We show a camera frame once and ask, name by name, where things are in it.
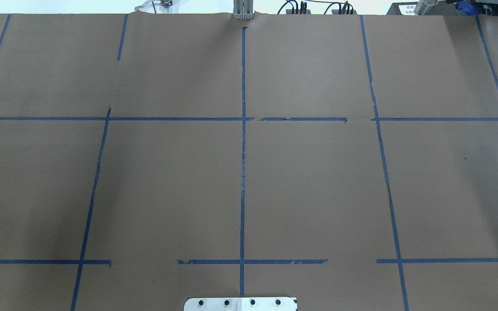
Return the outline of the black power strip right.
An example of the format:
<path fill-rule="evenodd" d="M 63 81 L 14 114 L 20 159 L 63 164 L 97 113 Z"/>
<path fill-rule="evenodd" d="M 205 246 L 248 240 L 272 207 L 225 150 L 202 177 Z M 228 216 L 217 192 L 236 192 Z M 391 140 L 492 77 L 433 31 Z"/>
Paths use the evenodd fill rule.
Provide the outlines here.
<path fill-rule="evenodd" d="M 332 2 L 328 4 L 326 10 L 323 12 L 324 15 L 356 15 L 357 11 L 354 6 L 348 2 Z"/>

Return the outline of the black power strip left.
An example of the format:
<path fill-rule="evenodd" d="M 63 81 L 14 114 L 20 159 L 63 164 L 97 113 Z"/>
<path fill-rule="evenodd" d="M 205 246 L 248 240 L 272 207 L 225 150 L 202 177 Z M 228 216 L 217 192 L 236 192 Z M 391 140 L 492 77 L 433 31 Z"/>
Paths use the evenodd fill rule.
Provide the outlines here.
<path fill-rule="evenodd" d="M 307 15 L 311 14 L 308 9 L 308 2 L 303 0 L 285 0 L 284 4 L 280 6 L 277 14 L 288 14 L 288 15 Z"/>

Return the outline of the aluminium frame post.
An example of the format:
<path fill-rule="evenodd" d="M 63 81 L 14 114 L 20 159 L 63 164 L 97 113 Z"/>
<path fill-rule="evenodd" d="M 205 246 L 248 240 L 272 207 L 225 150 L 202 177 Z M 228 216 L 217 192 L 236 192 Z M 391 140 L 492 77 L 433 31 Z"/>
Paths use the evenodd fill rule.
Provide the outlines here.
<path fill-rule="evenodd" d="M 253 0 L 234 0 L 233 1 L 233 19 L 234 20 L 252 20 L 255 15 Z"/>

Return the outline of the white metal base plate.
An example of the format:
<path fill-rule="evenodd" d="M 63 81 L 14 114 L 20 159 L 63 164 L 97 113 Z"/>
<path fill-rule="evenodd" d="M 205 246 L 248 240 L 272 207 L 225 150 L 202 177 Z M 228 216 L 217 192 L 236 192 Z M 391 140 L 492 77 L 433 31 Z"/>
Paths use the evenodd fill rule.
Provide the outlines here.
<path fill-rule="evenodd" d="M 221 297 L 190 298 L 184 311 L 297 311 L 292 297 Z"/>

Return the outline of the black power strip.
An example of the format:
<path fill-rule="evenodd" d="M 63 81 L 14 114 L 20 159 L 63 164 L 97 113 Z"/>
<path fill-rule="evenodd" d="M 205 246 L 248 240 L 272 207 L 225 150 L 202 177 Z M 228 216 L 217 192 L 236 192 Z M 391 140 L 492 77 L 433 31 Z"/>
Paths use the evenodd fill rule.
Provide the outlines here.
<path fill-rule="evenodd" d="M 288 15 L 307 15 L 311 14 L 308 9 L 308 2 L 303 0 L 285 0 L 284 4 L 280 6 L 277 14 L 288 14 Z"/>
<path fill-rule="evenodd" d="M 324 15 L 356 15 L 357 11 L 354 6 L 348 2 L 332 2 L 328 4 L 326 10 L 323 12 Z"/>

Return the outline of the silver metal cup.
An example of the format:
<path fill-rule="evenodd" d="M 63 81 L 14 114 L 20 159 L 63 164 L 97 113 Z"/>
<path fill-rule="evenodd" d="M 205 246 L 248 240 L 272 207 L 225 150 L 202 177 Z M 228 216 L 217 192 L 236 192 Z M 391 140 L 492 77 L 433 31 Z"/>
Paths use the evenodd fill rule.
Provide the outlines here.
<path fill-rule="evenodd" d="M 414 8 L 414 14 L 418 16 L 428 16 L 439 3 L 438 0 L 419 0 Z"/>

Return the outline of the brown paper table cover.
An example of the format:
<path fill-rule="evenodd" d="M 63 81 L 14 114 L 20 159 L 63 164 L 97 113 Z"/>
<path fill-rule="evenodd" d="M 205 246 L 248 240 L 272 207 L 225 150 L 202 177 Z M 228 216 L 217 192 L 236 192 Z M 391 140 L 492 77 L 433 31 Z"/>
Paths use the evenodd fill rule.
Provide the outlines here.
<path fill-rule="evenodd" d="M 498 16 L 0 14 L 0 311 L 498 311 Z"/>

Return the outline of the black box with label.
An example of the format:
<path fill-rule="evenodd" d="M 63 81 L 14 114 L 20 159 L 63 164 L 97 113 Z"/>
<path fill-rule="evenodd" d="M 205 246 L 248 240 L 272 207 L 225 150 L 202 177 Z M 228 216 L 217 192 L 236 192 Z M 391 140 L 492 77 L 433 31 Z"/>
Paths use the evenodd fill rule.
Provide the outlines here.
<path fill-rule="evenodd" d="M 386 15 L 415 16 L 415 8 L 418 2 L 392 3 Z"/>

